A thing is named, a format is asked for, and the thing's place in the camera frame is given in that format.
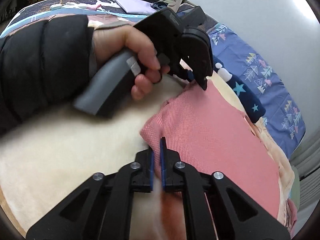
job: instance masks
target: white wall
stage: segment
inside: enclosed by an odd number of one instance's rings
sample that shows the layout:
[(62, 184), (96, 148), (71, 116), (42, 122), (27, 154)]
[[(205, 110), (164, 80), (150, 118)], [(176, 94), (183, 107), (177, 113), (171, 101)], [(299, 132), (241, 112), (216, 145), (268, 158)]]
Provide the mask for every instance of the white wall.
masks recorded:
[(304, 224), (307, 222), (307, 220), (309, 219), (309, 217), (311, 216), (311, 214), (315, 210), (319, 201), (320, 200), (318, 199), (317, 201), (315, 201), (314, 203), (309, 205), (307, 208), (305, 208), (303, 210), (299, 210), (299, 212), (297, 214), (298, 221), (297, 221), (295, 229), (294, 229), (294, 235), (296, 235), (300, 231), (300, 229), (304, 226)]
[(305, 0), (189, 0), (229, 26), (282, 78), (306, 139), (320, 127), (320, 24)]

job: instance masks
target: hand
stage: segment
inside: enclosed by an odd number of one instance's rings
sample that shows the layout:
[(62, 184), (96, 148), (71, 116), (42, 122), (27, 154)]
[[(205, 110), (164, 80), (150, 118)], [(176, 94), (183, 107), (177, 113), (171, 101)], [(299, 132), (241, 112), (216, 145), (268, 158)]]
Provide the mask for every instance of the hand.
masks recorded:
[(136, 28), (125, 25), (114, 29), (96, 30), (93, 33), (94, 52), (100, 68), (112, 55), (123, 47), (128, 47), (138, 54), (138, 59), (148, 70), (139, 74), (131, 89), (133, 99), (140, 100), (150, 93), (153, 83), (159, 82), (162, 73), (170, 71), (169, 66), (160, 67), (152, 41)]

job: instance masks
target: blue bedsheet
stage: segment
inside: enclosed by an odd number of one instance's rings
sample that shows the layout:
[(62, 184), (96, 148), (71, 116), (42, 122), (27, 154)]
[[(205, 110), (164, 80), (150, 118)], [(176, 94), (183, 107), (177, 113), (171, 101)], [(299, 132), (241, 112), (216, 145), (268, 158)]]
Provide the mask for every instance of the blue bedsheet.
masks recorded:
[(252, 47), (222, 24), (209, 31), (212, 52), (266, 108), (265, 126), (288, 158), (306, 131), (301, 113), (280, 77)]

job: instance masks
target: star print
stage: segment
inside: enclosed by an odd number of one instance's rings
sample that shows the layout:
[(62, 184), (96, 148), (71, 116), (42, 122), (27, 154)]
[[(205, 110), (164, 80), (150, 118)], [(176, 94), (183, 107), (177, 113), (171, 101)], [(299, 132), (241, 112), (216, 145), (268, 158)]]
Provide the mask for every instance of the star print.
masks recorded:
[(256, 104), (254, 104), (254, 107), (252, 107), (253, 112), (258, 111), (258, 106), (256, 106)]
[(246, 91), (243, 89), (243, 85), (244, 85), (244, 84), (239, 85), (238, 82), (236, 82), (236, 87), (233, 89), (233, 91), (237, 93), (237, 96), (238, 96), (238, 97), (239, 97), (239, 95), (240, 95), (241, 92), (246, 92)]

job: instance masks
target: black puffer jacket sleeve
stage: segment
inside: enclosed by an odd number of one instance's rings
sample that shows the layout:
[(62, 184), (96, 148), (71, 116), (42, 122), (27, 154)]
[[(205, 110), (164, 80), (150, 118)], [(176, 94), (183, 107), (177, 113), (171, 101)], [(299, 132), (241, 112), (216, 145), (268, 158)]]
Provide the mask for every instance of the black puffer jacket sleeve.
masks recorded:
[(39, 21), (0, 40), (0, 134), (89, 82), (85, 15)]

